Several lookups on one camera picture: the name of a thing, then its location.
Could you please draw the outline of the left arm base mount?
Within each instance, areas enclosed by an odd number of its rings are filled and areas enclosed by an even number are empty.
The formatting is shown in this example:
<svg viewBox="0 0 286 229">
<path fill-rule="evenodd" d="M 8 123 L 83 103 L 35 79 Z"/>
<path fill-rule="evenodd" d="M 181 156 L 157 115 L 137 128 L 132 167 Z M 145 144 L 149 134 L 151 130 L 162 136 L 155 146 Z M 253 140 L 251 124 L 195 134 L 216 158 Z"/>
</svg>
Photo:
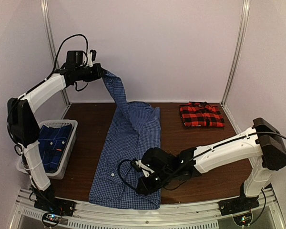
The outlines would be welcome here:
<svg viewBox="0 0 286 229">
<path fill-rule="evenodd" d="M 39 190 L 31 186 L 32 191 L 36 197 L 34 207 L 54 213 L 59 216 L 73 216 L 75 202 L 55 197 L 53 185 L 50 185 L 45 191 Z"/>
</svg>

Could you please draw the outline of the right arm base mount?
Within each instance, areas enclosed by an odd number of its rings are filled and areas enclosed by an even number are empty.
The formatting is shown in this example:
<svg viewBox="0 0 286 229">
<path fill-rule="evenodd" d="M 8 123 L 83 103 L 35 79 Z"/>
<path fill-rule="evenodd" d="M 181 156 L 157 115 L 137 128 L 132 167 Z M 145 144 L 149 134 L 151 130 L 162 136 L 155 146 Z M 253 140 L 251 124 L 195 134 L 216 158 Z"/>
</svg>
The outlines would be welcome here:
<svg viewBox="0 0 286 229">
<path fill-rule="evenodd" d="M 255 197 L 247 197 L 245 195 L 244 183 L 240 187 L 240 195 L 235 198 L 221 200 L 218 202 L 221 216 L 236 214 L 248 211 L 259 206 L 258 195 Z"/>
</svg>

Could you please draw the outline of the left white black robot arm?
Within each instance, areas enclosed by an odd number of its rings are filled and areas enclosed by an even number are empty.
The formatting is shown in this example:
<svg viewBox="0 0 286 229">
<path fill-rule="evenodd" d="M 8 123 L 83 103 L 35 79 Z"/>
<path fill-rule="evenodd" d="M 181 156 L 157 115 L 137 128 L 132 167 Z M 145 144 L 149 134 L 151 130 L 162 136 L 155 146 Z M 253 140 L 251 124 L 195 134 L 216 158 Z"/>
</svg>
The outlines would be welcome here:
<svg viewBox="0 0 286 229">
<path fill-rule="evenodd" d="M 35 118 L 36 111 L 56 93 L 78 81 L 89 83 L 101 79 L 106 72 L 99 63 L 55 70 L 50 77 L 26 93 L 8 100 L 7 130 L 16 147 L 21 150 L 22 160 L 35 189 L 46 191 L 51 185 L 39 153 L 40 128 Z"/>
</svg>

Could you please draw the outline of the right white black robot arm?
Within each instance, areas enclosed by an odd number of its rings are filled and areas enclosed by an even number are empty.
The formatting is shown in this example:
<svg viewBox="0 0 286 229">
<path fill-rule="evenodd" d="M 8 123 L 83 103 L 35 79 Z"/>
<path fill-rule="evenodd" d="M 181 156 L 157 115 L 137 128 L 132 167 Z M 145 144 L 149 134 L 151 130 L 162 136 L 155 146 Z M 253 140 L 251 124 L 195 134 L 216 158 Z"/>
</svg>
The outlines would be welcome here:
<svg viewBox="0 0 286 229">
<path fill-rule="evenodd" d="M 188 148 L 174 156 L 158 147 L 148 149 L 135 162 L 143 176 L 135 188 L 137 194 L 149 195 L 172 180 L 187 181 L 217 167 L 255 158 L 249 177 L 243 182 L 241 196 L 235 199 L 238 210 L 246 210 L 274 171 L 286 166 L 285 138 L 263 118 L 242 133 L 215 144 Z"/>
</svg>

